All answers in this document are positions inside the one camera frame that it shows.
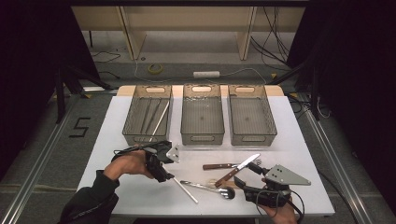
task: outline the white table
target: white table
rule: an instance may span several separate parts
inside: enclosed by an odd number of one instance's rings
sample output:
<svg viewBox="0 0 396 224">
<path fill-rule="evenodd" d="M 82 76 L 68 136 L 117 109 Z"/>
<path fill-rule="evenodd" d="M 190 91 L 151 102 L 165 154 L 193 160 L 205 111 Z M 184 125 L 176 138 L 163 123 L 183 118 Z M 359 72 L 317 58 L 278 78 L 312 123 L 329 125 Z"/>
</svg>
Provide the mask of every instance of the white table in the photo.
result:
<svg viewBox="0 0 396 224">
<path fill-rule="evenodd" d="M 106 113 L 101 131 L 78 188 L 91 186 L 95 171 L 104 169 L 114 156 L 113 150 L 128 147 L 121 131 L 132 97 L 115 96 Z M 271 168 L 281 164 L 312 182 L 311 186 L 290 186 L 304 200 L 308 216 L 330 216 L 334 213 L 330 199 L 318 176 L 305 144 L 301 130 L 285 96 L 270 96 L 269 103 L 277 128 L 277 137 L 270 147 L 233 147 L 230 141 L 227 98 L 222 97 L 224 125 L 221 146 L 193 147 L 181 144 L 180 123 L 182 98 L 174 97 L 169 140 L 180 143 L 180 163 L 166 164 L 166 169 L 178 180 L 206 184 L 210 179 L 219 179 L 230 170 L 204 171 L 204 163 L 240 162 L 260 152 L 261 167 Z M 237 174 L 252 187 L 261 188 L 262 176 L 249 169 Z M 220 195 L 186 186 L 199 201 L 196 204 L 173 180 L 158 183 L 142 175 L 124 175 L 116 193 L 120 200 L 113 210 L 114 215 L 132 217 L 258 217 L 255 204 L 245 201 L 242 190 L 236 190 L 233 200 Z M 297 196 L 293 202 L 302 208 Z"/>
</svg>

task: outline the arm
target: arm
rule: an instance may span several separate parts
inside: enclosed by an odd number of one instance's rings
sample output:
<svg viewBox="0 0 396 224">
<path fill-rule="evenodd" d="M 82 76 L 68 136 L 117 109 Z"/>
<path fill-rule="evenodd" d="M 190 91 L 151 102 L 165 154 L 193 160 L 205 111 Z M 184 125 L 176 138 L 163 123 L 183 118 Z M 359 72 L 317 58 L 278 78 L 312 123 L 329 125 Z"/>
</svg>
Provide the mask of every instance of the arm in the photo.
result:
<svg viewBox="0 0 396 224">
<path fill-rule="evenodd" d="M 117 204 L 114 190 L 124 174 L 153 178 L 146 168 L 146 152 L 132 151 L 111 162 L 104 171 L 96 172 L 92 187 L 80 189 L 62 211 L 60 223 L 108 223 Z"/>
</svg>

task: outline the knife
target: knife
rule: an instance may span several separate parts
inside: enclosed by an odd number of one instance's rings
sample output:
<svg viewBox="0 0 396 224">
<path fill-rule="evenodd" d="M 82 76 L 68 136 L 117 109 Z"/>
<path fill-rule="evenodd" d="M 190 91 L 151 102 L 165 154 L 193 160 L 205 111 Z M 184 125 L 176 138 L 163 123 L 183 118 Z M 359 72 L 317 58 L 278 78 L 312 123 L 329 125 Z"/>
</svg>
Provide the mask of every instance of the knife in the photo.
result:
<svg viewBox="0 0 396 224">
<path fill-rule="evenodd" d="M 235 168 L 239 163 L 223 163 L 223 164 L 205 164 L 202 166 L 204 170 Z"/>
<path fill-rule="evenodd" d="M 220 187 L 224 181 L 229 180 L 233 175 L 235 175 L 235 174 L 238 173 L 240 170 L 242 170 L 243 168 L 245 168 L 250 162 L 256 160 L 256 158 L 258 158 L 259 156 L 260 156 L 260 153 L 254 154 L 253 156 L 250 156 L 249 158 L 247 158 L 247 160 L 243 161 L 241 164 L 239 164 L 238 166 L 236 166 L 234 169 L 231 170 L 230 173 L 228 173 L 228 174 L 225 175 L 222 179 L 218 180 L 218 181 L 215 183 L 216 188 Z"/>
</svg>

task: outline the wooden handle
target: wooden handle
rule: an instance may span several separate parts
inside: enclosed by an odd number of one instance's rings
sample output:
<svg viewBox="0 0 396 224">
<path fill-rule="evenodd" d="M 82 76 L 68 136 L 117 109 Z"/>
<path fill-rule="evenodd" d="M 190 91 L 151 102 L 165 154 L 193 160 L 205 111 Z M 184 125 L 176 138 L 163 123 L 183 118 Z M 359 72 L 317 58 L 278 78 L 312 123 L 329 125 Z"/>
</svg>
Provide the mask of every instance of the wooden handle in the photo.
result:
<svg viewBox="0 0 396 224">
<path fill-rule="evenodd" d="M 223 184 L 223 182 L 229 180 L 233 175 L 235 175 L 235 174 L 238 173 L 238 172 L 239 172 L 239 170 L 238 170 L 237 168 L 231 170 L 230 173 L 228 173 L 228 174 L 225 175 L 222 179 L 218 180 L 218 181 L 215 183 L 216 188 L 220 187 L 220 186 Z"/>
<path fill-rule="evenodd" d="M 223 163 L 223 164 L 205 164 L 202 166 L 204 170 L 213 170 L 213 169 L 224 169 L 224 168 L 231 168 L 233 165 L 230 163 Z"/>
</svg>

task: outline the hand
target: hand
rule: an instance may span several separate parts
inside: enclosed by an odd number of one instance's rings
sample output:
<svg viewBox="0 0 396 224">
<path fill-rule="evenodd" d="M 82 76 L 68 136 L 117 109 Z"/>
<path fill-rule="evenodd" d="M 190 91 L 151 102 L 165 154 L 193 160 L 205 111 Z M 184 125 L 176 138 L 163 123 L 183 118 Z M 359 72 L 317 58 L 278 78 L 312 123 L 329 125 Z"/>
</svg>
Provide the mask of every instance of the hand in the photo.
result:
<svg viewBox="0 0 396 224">
<path fill-rule="evenodd" d="M 268 206 L 258 204 L 260 208 L 262 208 L 269 217 L 272 218 L 275 224 L 295 224 L 297 223 L 296 216 L 294 215 L 294 208 L 291 207 L 290 204 L 286 203 L 283 207 L 271 208 Z"/>
<path fill-rule="evenodd" d="M 137 150 L 126 153 L 111 162 L 103 172 L 111 180 L 117 180 L 124 174 L 154 176 L 146 168 L 146 151 Z"/>
</svg>

